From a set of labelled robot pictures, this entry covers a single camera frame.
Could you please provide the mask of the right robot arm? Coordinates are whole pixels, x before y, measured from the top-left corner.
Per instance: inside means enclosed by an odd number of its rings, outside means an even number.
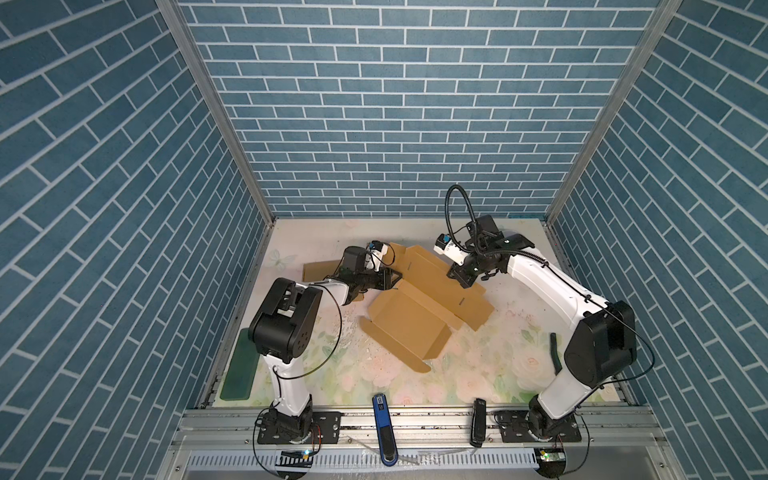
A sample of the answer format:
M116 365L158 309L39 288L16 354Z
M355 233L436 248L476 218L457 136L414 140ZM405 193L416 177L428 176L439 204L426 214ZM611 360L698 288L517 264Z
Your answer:
M529 432L548 440L609 378L637 358L635 314L624 301L609 302L545 259L525 236L495 238L490 246L458 246L448 234L434 250L452 261L448 276L471 287L481 276L504 273L522 282L560 315L568 343L555 379L529 402Z

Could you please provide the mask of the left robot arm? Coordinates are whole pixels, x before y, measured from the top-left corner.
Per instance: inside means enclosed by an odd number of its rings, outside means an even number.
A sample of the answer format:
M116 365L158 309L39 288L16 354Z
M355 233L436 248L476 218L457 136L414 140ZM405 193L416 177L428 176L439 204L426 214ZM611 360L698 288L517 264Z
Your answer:
M388 290L402 277L393 269L396 254L379 240L349 246L335 270L310 283L276 279L248 328L248 338L265 361L274 391L268 418L277 432L299 441L315 431L312 396L301 356L307 349L324 300L340 310L369 290Z

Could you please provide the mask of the cardboard box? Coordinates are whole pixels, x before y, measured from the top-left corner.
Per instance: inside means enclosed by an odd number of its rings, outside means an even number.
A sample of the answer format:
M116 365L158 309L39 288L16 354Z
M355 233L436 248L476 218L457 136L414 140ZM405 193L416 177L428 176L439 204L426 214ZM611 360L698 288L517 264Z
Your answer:
M330 278L335 274L338 265L339 260L305 263L302 270L302 281L309 283Z

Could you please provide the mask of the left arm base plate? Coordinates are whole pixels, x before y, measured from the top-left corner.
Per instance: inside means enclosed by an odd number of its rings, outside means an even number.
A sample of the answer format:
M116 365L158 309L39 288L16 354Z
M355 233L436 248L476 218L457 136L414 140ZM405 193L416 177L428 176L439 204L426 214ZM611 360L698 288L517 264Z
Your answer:
M317 434L320 427L320 437L323 444L337 444L341 427L342 413L339 411L317 411L309 417L307 413L300 416L288 416L269 409L256 427L256 440L261 445L288 445L291 443L306 443L312 434Z

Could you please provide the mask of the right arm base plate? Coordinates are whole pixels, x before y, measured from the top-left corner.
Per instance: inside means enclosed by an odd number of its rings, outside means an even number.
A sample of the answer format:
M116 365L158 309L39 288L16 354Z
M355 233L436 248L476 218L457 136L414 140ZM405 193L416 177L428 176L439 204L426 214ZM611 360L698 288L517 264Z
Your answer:
M504 443L552 442L578 443L582 441L573 414L561 419L551 419L535 410L497 410L492 414Z

